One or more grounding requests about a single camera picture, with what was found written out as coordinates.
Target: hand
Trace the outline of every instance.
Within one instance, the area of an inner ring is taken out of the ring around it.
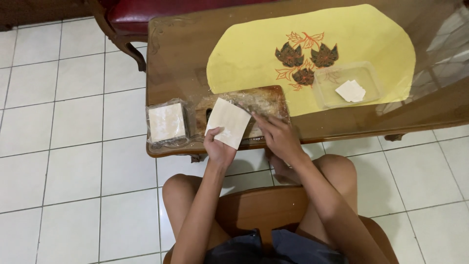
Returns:
[[[207,131],[207,135],[204,139],[204,147],[208,153],[209,160],[222,166],[224,169],[227,169],[235,159],[236,149],[228,146],[220,140],[214,139],[220,131],[220,127]]]
[[[273,116],[265,119],[253,112],[252,117],[257,121],[267,146],[277,157],[291,165],[306,155],[291,126]]]

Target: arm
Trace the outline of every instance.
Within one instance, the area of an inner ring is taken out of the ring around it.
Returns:
[[[205,137],[204,147],[209,160],[202,183],[179,231],[171,264],[204,262],[225,172],[236,155],[236,149],[213,139],[219,132],[219,128],[209,130]]]
[[[389,261],[360,218],[302,150],[292,128],[274,117],[270,117],[268,121],[256,114],[253,114],[253,117],[258,122],[271,151],[289,163],[298,173],[327,234],[349,261],[361,264],[388,264]]]

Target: wooden chair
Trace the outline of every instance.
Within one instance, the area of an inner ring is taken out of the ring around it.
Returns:
[[[273,186],[253,189],[220,197],[215,219],[230,236],[244,235],[259,229],[263,251],[273,250],[271,230],[287,229],[295,232],[301,221],[308,197],[301,186]],[[359,216],[391,264],[398,264],[391,243],[383,229],[372,219]],[[170,264],[173,249],[163,264]]]
[[[131,44],[148,42],[148,22],[154,17],[276,0],[88,0],[91,12],[104,34],[146,71],[144,56]]]

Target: person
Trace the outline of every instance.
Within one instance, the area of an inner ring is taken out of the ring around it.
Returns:
[[[256,231],[231,238],[214,220],[223,178],[236,150],[208,131],[209,159],[203,178],[176,174],[163,185],[163,201],[176,238],[171,264],[388,264],[357,214],[353,163],[339,155],[311,162],[291,126],[252,113],[266,156],[281,182],[303,185],[309,198],[295,233],[272,232],[275,256],[263,256]]]

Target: wooden cutting board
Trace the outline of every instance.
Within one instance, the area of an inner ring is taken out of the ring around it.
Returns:
[[[255,111],[263,116],[276,116],[285,123],[290,124],[285,95],[279,85],[265,86],[248,90],[219,93],[202,98],[196,107],[197,134],[202,137],[207,128],[207,114],[211,112],[218,98],[237,103],[245,109]],[[255,139],[262,137],[256,121],[251,118],[242,139]]]

